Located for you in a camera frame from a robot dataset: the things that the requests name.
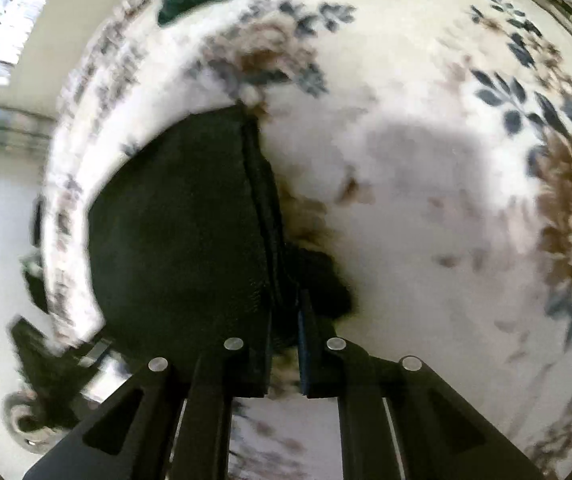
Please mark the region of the black striped small garment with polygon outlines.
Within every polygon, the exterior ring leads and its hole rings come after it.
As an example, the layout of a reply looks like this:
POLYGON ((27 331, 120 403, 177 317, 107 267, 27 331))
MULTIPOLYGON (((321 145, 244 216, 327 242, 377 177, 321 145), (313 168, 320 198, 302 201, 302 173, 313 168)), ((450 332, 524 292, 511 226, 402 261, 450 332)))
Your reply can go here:
POLYGON ((104 333, 134 359, 192 362, 230 337, 292 344, 308 304, 352 309, 332 259, 288 233, 257 121, 238 106, 187 116, 132 156, 88 210, 104 333))

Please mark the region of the round grey floor object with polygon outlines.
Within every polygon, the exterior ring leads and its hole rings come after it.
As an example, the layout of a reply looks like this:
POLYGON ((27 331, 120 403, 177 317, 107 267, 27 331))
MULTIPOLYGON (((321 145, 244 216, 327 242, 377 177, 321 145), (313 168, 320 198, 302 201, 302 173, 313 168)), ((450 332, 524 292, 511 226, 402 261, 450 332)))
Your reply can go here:
POLYGON ((54 448, 80 418, 70 405, 42 398, 34 391, 20 390, 3 399, 2 422, 21 448, 43 455, 54 448))

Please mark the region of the white floral fleece blanket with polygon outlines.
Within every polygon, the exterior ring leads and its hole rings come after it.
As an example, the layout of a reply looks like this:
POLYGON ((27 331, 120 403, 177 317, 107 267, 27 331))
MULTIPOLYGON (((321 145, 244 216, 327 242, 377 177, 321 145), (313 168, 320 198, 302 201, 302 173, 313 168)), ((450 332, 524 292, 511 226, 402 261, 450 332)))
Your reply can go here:
POLYGON ((121 0, 62 89, 42 235, 55 337, 103 325, 88 211, 164 128, 256 114, 286 235, 332 258, 341 336, 414 354, 572 478, 572 36, 533 0, 121 0))

